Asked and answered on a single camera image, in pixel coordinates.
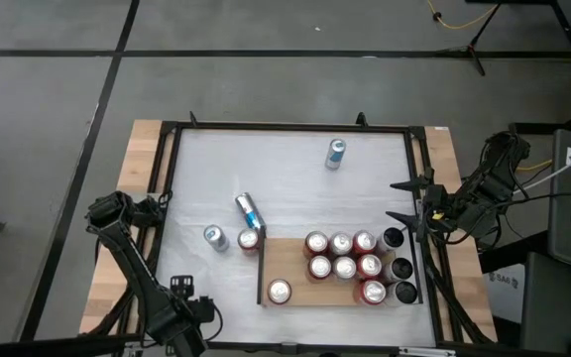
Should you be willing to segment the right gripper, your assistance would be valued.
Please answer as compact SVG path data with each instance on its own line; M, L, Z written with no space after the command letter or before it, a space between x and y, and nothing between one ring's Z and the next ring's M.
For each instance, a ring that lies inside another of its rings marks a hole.
M417 217L387 211L386 215L402 223L407 229L416 229L418 240L431 238L435 243L448 243L453 225L445 220L449 210L448 192L443 184L434 182L435 170L426 168L418 180L391 183L390 187L403 191L423 191L422 208L417 228Z

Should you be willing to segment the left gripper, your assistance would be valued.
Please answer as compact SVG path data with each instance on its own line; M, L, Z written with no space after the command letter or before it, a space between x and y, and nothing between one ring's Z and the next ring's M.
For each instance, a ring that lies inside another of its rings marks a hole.
M209 296L194 299L193 276L171 277L171 305L167 313L165 343L172 357L200 357L208 348L201 325L215 319L216 306Z

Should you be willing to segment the red soda can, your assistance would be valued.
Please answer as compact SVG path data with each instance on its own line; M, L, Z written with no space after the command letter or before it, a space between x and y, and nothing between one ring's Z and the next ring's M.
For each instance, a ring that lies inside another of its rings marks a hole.
M377 246L377 238L367 230L357 231L353 236L353 251L357 255L372 254Z

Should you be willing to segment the silver Diet Coke can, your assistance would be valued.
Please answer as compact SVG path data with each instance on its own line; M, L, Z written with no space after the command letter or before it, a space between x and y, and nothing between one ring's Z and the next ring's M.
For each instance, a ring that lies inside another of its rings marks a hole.
M357 273L355 261L347 256L341 256L334 260L332 272L339 282L351 281Z
M348 256L353 249L353 237L345 232L336 232L329 238L329 252L334 256Z

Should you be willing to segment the blue and silver slim can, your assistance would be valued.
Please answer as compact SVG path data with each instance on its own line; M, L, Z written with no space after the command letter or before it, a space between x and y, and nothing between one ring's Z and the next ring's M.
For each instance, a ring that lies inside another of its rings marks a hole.
M249 228L257 231L266 230L266 223L252 196L248 192L238 195L235 198L235 202L241 210L244 220Z
M216 252L224 252L229 248L227 236L223 230L215 224L208 225L204 228L203 237Z

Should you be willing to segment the blue silver Red Bull can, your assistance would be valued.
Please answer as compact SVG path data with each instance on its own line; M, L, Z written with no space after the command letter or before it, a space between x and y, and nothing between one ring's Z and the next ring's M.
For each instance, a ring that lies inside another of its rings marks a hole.
M346 151L346 143L342 139L333 139L328 147L328 152L325 160L325 168L331 171L336 171L340 168L343 156Z

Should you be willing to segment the light wooden shelf board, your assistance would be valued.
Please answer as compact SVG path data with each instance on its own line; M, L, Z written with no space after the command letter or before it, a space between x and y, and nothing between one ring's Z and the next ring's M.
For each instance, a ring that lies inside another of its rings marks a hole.
M265 306L356 306L386 305L397 307L418 303L420 293L410 280L384 284L381 271L396 256L391 253L380 260L368 254L353 260L339 257L334 261L338 269L348 265L354 275L343 279L335 273L318 280L309 272L309 260L302 253L300 239L269 239L264 249L262 304ZM289 285L288 294L279 302L271 292L274 282Z

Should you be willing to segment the white paper sign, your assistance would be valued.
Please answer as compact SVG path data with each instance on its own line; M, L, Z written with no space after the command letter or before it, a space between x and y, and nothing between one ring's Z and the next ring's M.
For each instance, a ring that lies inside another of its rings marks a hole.
M521 323L525 266L516 264L483 275L492 314L496 317Z

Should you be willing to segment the black stand base bar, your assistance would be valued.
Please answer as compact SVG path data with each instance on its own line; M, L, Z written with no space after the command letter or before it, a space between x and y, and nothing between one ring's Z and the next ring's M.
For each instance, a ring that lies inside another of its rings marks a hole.
M571 131L571 119L564 123L512 122L508 128L521 135L552 135L559 129Z

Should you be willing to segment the black tripod stand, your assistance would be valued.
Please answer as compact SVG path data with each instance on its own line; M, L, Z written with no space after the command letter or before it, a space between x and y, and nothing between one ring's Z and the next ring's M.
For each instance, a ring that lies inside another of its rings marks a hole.
M492 8L490 8L488 11L486 11L483 15L476 18L475 20L472 20L472 21L470 21L466 24L463 24L463 25L455 25L455 26L449 25L442 20L442 14L435 9L431 0L428 0L428 5L429 5L429 8L432 12L433 21L436 23L439 23L443 28L448 29L448 30L463 30L465 28L468 28L472 25L479 23L480 21L483 21L483 24L482 24L480 30L477 32L477 34L471 39L471 41L466 46L438 50L435 53L438 57L442 57L442 58L451 58L451 59L466 58L466 59L470 59L474 65L475 69L479 73L479 75L485 76L486 72L485 72L485 69L484 69L484 67L480 61L480 58L479 58L477 52L476 52L476 46L479 42L480 37L483 35L484 31L486 30L486 28L488 27L490 22L493 20L494 16L499 11L502 4L497 3Z

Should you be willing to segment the black metal shelf frame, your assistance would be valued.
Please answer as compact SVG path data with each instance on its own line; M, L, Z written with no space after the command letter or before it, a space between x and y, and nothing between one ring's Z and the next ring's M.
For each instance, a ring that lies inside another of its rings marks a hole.
M258 295L263 306L348 307L361 305L354 301L358 278L339 282L334 274L313 282L306 273L308 258L303 254L304 236L278 237L266 234L258 255ZM291 286L291 298L285 304L271 303L267 297L268 285L275 279L284 279Z

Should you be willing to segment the black table frame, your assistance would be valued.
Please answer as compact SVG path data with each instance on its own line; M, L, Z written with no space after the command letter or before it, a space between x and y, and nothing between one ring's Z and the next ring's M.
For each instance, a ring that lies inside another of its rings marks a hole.
M336 171L324 165L333 139L347 145ZM181 123L158 278L191 275L197 292L213 298L223 318L202 328L213 349L388 353L433 346L440 327L423 275L413 278L418 303L397 307L263 306L258 295L266 234L379 234L395 223L387 211L414 214L415 196L390 187L415 174L410 146L408 131L397 126ZM249 228L235 202L244 192L266 223L266 230L256 230L260 248L253 255L237 243ZM205 241L211 224L227 236L226 251Z

